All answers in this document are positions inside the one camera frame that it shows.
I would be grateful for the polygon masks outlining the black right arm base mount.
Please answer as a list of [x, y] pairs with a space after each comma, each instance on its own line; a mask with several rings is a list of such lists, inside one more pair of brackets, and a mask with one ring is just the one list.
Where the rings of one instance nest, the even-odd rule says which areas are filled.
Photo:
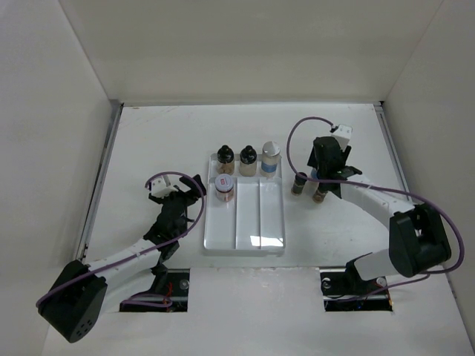
[[363, 280], [356, 269], [355, 262], [356, 260], [351, 260], [345, 266], [343, 287], [346, 295], [363, 296], [383, 287], [377, 282], [377, 278]]

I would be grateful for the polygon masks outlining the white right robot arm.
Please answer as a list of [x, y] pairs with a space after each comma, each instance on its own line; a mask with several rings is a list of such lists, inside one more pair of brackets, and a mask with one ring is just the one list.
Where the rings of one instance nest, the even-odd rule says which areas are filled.
[[449, 260], [451, 247], [439, 212], [426, 203], [416, 205], [372, 188], [359, 169], [346, 164], [350, 150], [342, 149], [332, 136], [317, 137], [307, 163], [316, 170], [319, 193], [358, 206], [389, 233], [388, 248], [346, 264], [346, 288], [362, 293], [378, 277], [414, 277]]

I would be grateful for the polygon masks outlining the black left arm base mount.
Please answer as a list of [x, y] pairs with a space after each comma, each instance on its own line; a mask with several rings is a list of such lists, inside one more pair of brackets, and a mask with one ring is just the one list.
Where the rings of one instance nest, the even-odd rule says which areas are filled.
[[154, 267], [151, 272], [154, 275], [154, 281], [151, 285], [150, 292], [152, 294], [170, 297], [173, 291], [173, 284], [168, 278], [168, 268], [164, 265], [160, 265]]

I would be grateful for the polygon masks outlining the white-cap orange-label spice jar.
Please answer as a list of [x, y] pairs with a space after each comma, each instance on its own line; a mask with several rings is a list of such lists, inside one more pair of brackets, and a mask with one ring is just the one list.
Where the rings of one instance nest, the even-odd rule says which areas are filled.
[[214, 181], [216, 196], [220, 201], [229, 202], [235, 194], [234, 179], [229, 174], [219, 174]]

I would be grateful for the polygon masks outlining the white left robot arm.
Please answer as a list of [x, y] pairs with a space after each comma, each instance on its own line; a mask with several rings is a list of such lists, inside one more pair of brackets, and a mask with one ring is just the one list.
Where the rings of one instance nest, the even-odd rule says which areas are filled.
[[129, 247], [92, 263], [74, 260], [68, 263], [36, 308], [69, 343], [81, 340], [96, 324], [99, 316], [114, 303], [166, 308], [171, 301], [143, 302], [142, 288], [156, 296], [166, 289], [167, 270], [163, 265], [177, 251], [179, 241], [197, 224], [189, 207], [206, 201], [206, 187], [200, 175], [177, 173], [182, 185], [171, 184], [170, 171], [155, 174], [145, 182], [148, 198], [160, 205], [155, 222], [145, 235]]

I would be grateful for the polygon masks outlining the black-cap white powder bottle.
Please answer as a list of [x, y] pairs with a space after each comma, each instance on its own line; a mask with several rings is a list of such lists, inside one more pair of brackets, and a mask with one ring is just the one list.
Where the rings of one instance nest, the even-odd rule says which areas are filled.
[[251, 145], [241, 150], [239, 172], [243, 177], [253, 177], [256, 174], [257, 157], [257, 152]]

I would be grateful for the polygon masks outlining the black-cap brown spice bottle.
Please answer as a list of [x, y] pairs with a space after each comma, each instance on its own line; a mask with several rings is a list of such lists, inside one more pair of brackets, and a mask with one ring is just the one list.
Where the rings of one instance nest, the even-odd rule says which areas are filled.
[[217, 151], [217, 172], [219, 174], [233, 175], [234, 171], [234, 151], [228, 145], [223, 145]]

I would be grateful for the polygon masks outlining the silver-cap blue-label bottle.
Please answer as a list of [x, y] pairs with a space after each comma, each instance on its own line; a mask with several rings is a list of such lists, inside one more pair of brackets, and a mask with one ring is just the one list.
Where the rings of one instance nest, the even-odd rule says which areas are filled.
[[280, 160], [281, 149], [274, 141], [263, 144], [261, 155], [261, 173], [266, 178], [273, 178]]

